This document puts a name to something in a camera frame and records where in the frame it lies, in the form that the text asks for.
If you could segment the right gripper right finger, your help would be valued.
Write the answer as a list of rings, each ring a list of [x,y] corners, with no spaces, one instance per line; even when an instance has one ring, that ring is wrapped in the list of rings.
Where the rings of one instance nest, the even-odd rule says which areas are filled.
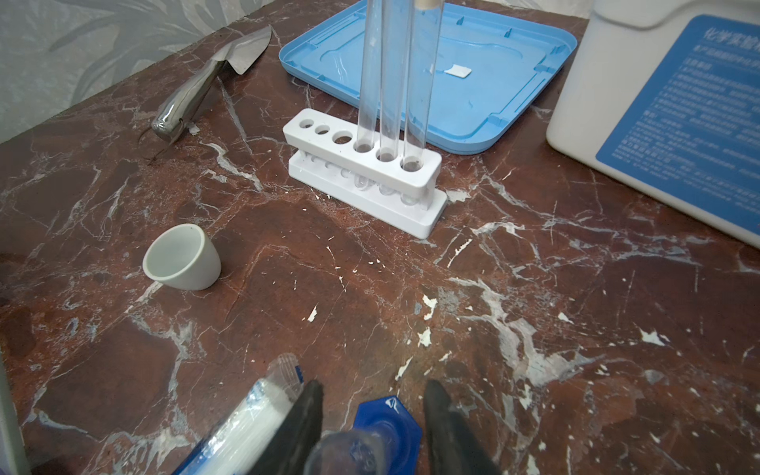
[[[437,380],[424,394],[431,474],[501,474]]]

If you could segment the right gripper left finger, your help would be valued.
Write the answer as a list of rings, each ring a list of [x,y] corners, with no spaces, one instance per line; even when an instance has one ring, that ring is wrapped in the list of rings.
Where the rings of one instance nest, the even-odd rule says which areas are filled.
[[[303,474],[321,439],[323,403],[323,385],[309,381],[249,474]]]

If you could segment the white bottle blue label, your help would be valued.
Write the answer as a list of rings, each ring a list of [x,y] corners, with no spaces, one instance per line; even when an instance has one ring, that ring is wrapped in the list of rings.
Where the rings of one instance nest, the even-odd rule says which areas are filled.
[[[237,408],[174,470],[176,474],[245,474],[253,468],[300,396],[297,357],[280,354]]]

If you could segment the small blue cap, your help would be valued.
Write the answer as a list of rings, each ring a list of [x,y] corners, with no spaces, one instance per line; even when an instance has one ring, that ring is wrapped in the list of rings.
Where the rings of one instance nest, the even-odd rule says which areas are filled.
[[[360,404],[349,431],[323,437],[307,458],[306,474],[416,472],[422,429],[396,396]]]

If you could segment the small white crucible cup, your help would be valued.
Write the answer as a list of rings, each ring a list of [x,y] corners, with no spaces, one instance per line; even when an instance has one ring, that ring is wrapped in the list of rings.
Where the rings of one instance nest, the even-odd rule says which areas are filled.
[[[144,274],[162,285],[200,291],[220,277],[222,263],[211,239],[197,225],[181,224],[161,234],[142,260]]]

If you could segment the white test tube rack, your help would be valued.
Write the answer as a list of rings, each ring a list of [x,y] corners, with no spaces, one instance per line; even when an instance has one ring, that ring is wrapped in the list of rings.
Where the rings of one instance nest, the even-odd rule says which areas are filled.
[[[424,150],[407,169],[400,158],[378,160],[378,148],[357,149],[355,126],[314,109],[304,109],[284,127],[290,146],[289,174],[417,239],[427,239],[447,205],[435,186],[441,155]]]

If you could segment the white plastic storage bin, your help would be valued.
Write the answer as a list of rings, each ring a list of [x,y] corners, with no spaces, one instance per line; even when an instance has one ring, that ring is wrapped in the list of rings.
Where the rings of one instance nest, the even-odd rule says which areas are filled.
[[[758,245],[758,3],[596,2],[546,138]]]

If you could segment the test tube beige cap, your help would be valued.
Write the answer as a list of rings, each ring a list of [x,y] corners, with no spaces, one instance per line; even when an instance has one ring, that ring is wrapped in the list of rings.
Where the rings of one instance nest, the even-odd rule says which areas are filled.
[[[407,76],[404,152],[405,172],[422,170],[427,145],[435,62],[443,19],[443,1],[414,1]]]

